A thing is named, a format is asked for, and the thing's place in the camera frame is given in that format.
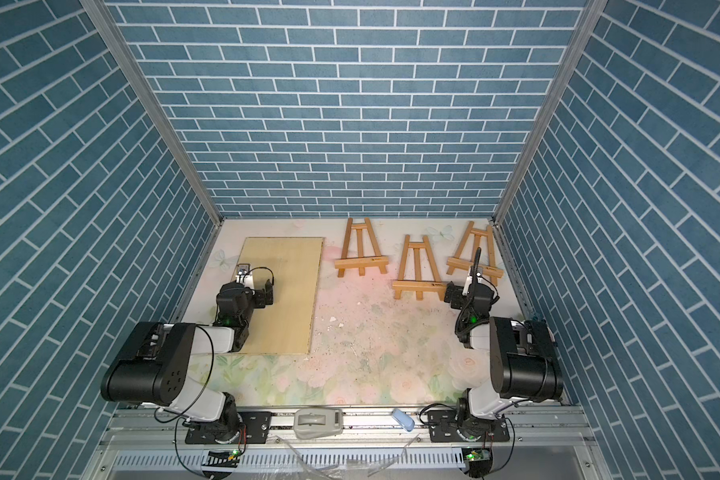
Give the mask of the wooden easel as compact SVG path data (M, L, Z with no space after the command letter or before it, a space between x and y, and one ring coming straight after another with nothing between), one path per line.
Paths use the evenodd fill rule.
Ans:
M426 294L444 299L446 284L442 280L430 238L426 235L415 241L410 234L403 239L397 278L392 283L393 299L401 300L411 293L418 301Z
M469 271L476 255L479 255L481 261L479 264L481 274L498 286L504 271L496 261L493 227L487 225L479 229L475 227L474 221L469 221L455 254L446 260L447 274L452 275L456 270Z
M349 218L346 222L340 257L334 261L337 277L343 278L348 270L357 270L364 276L368 268L377 268L381 274L387 274L389 259L381 253L375 229L369 218L356 222Z

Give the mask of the plywood board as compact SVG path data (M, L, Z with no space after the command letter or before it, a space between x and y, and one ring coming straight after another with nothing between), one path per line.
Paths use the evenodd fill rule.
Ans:
M322 260L321 237L248 237L239 256L260 288L273 278L274 301L256 309L240 352L299 355L310 352L314 305Z

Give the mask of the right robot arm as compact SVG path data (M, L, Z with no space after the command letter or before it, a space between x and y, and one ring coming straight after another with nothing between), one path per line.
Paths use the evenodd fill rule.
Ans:
M466 441L506 441L502 415L524 402L562 399L564 377L553 335L543 321L490 314L495 290L480 281L448 283L444 301L458 311L454 333L461 344L489 353L490 381L458 399L455 428Z

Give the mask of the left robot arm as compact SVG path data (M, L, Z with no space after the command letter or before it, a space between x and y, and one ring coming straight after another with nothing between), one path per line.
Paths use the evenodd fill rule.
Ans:
M188 444L264 444L272 415L239 412L232 394L191 379L188 368L193 356L240 351L253 312L274 303L274 285L272 279L259 289L249 280L223 285L211 325L138 323L104 374L101 396L163 408L187 428Z

